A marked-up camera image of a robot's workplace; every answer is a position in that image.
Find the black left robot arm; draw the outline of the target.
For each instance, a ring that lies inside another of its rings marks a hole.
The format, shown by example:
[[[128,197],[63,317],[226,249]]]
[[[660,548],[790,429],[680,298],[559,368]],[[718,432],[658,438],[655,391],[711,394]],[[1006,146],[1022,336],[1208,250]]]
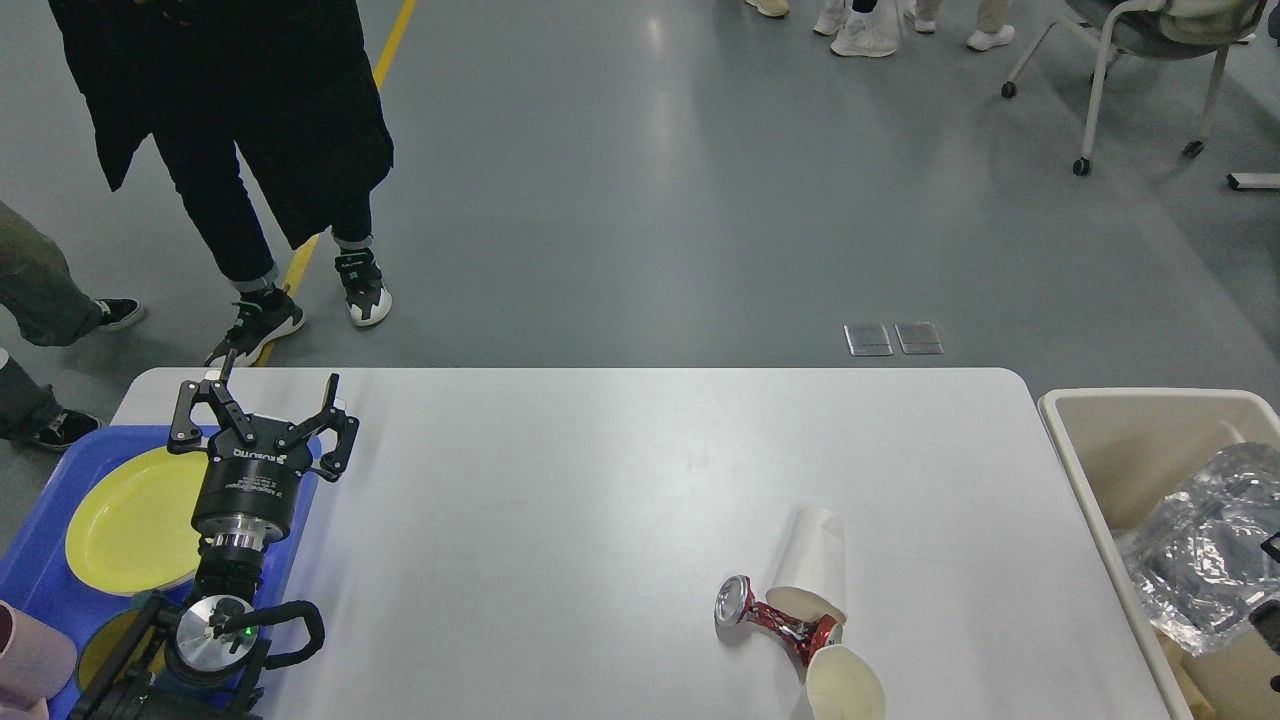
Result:
[[[183,601],[151,593],[70,710],[73,719],[251,719],[262,673],[324,646],[319,609],[259,600],[271,544],[291,537],[306,475],[337,482],[360,423],[330,374],[320,410],[301,421],[244,411],[229,389],[229,351],[211,379],[179,391],[169,452],[206,459],[191,525],[195,583]]]

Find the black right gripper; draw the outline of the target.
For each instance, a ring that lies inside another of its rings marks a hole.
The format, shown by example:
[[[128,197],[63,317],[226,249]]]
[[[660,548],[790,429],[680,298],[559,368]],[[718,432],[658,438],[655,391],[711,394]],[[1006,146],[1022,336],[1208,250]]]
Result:
[[[1262,551],[1275,562],[1280,562],[1280,533],[1271,534],[1260,543]],[[1280,603],[1266,600],[1251,610],[1251,625],[1262,637],[1266,646],[1280,655]]]

